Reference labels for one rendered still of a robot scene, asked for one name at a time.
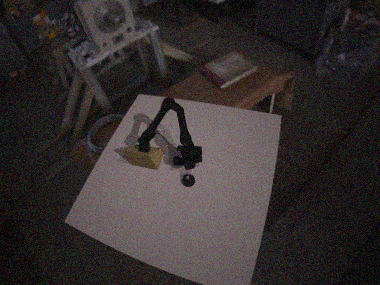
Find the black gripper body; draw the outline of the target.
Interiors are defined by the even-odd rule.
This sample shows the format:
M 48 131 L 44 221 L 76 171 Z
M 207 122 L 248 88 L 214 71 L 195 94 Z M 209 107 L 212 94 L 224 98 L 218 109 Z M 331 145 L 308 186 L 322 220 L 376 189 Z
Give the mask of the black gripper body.
M 190 158 L 195 162 L 197 163 L 201 163 L 202 162 L 202 156 L 201 158 L 197 158 L 197 157 L 191 157 L 190 155 L 188 157 L 183 157 L 183 159 L 186 159 L 186 160 L 189 160 Z M 183 164 L 183 159 L 179 159 L 179 156 L 175 156 L 173 157 L 173 165 L 174 166 L 179 166 L 180 164 Z

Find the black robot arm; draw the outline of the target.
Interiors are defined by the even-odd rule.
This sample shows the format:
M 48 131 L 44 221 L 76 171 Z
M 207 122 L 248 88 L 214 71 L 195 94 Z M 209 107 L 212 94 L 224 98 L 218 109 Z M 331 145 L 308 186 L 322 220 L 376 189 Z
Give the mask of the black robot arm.
M 183 157 L 188 157 L 189 155 L 191 157 L 197 157 L 201 158 L 202 156 L 202 147 L 201 146 L 194 146 L 192 142 L 191 135 L 187 129 L 185 114 L 184 114 L 184 108 L 181 107 L 175 100 L 171 97 L 166 97 L 163 99 L 161 103 L 160 110 L 154 117 L 153 121 L 150 124 L 150 127 L 147 128 L 141 135 L 141 137 L 138 139 L 139 143 L 139 151 L 143 153 L 148 153 L 151 150 L 150 140 L 154 138 L 155 136 L 155 129 L 166 114 L 167 111 L 170 109 L 177 112 L 179 127 L 180 127 L 180 143 L 181 145 L 178 145 L 177 151 L 181 152 L 181 155 Z M 189 160 L 183 159 L 185 170 L 192 170 L 195 167 L 195 162 L 192 161 L 190 158 Z

